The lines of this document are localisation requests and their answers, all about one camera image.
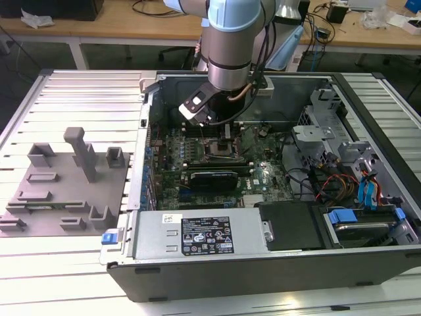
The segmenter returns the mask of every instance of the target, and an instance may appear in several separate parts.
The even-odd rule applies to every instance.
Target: motherboard
[[[283,133],[236,126],[222,142],[207,127],[154,131],[157,210],[253,207],[293,199],[279,154]]]

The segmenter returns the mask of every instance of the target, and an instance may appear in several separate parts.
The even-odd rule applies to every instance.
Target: electronic device
[[[103,3],[104,0],[1,0],[0,16],[18,18],[22,16],[22,9],[38,16],[94,21]]]
[[[353,11],[372,11],[376,7],[386,5],[387,0],[348,0],[347,4]]]
[[[405,3],[405,8],[413,13],[417,13],[421,10],[421,1],[420,0],[408,0]]]
[[[100,258],[131,300],[379,284],[421,265],[421,183],[405,161],[415,156],[395,149],[416,141],[419,118],[378,76],[264,79],[267,88],[227,129],[191,124],[178,111],[206,74],[141,78],[136,185]],[[378,103],[393,100],[392,113]],[[415,130],[389,130],[378,120],[387,113]]]
[[[348,10],[349,6],[347,5],[343,5],[341,3],[332,3],[329,6],[328,13],[326,14],[326,20],[331,23],[341,24]]]

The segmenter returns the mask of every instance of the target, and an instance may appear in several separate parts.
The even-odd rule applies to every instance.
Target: power supply label
[[[234,253],[229,217],[182,219],[184,255],[219,255]]]

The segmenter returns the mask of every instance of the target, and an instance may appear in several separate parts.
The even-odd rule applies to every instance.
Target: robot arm
[[[180,112],[193,124],[200,125],[212,120],[211,110],[219,120],[231,117],[244,106],[245,93],[241,94],[241,91],[247,84],[252,84],[247,81],[255,38],[273,20],[280,9],[281,0],[164,2],[172,9],[209,20],[209,27],[204,28],[202,35],[202,55],[208,65],[209,82],[180,105]]]

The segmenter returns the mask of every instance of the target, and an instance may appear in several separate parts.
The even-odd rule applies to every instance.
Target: gray block
[[[2,232],[23,232],[26,223],[17,217],[0,219],[0,230]]]
[[[99,214],[96,207],[93,206],[91,207],[91,212],[89,213],[89,220],[95,229],[106,229],[110,227],[110,224],[115,220],[115,218],[108,205],[105,207],[103,214]]]
[[[97,153],[97,181],[94,183],[86,181],[85,174],[75,166],[73,155],[73,153],[56,153],[54,157],[47,158],[51,167],[35,168],[31,165],[28,168],[17,192],[50,192],[51,199],[25,202],[18,201],[15,196],[9,202],[9,206],[24,207],[32,211],[16,214],[28,226],[24,231],[0,231],[0,237],[99,235],[105,228],[97,229],[89,220],[91,206],[95,206],[101,215],[105,207],[109,206],[112,220],[108,222],[107,228],[115,227],[130,155],[124,153],[124,168],[110,169],[105,153]],[[59,178],[56,182],[29,183],[26,180],[30,174],[44,172],[55,172]],[[62,229],[61,218],[74,216],[81,217],[86,223],[85,230]]]
[[[34,173],[30,174],[26,181],[29,183],[36,182],[57,182],[59,175],[56,172],[43,172],[43,173]]]
[[[98,156],[95,154],[92,144],[86,144],[86,150],[87,150],[89,159],[93,161],[94,165],[96,165],[97,160],[98,160]],[[74,160],[74,163],[76,164],[76,166],[80,167],[79,160],[78,160],[77,156],[73,156],[73,160]]]
[[[54,156],[54,151],[49,144],[35,143],[29,150],[28,158],[35,168],[50,167],[47,157]]]
[[[121,147],[109,147],[105,157],[110,168],[124,168],[125,162]]]
[[[18,191],[16,198],[19,201],[49,201],[50,191]]]
[[[61,228],[63,230],[85,230],[86,223],[81,217],[62,217]]]
[[[30,214],[31,213],[31,210],[23,205],[8,205],[6,206],[6,210],[10,214]]]
[[[91,206],[87,201],[83,201],[81,205],[66,205],[65,208],[70,213],[89,213],[91,211]]]
[[[66,143],[72,145],[77,161],[81,166],[87,181],[95,182],[95,163],[91,157],[91,153],[87,150],[84,142],[85,131],[82,127],[68,127],[64,132],[64,140]]]

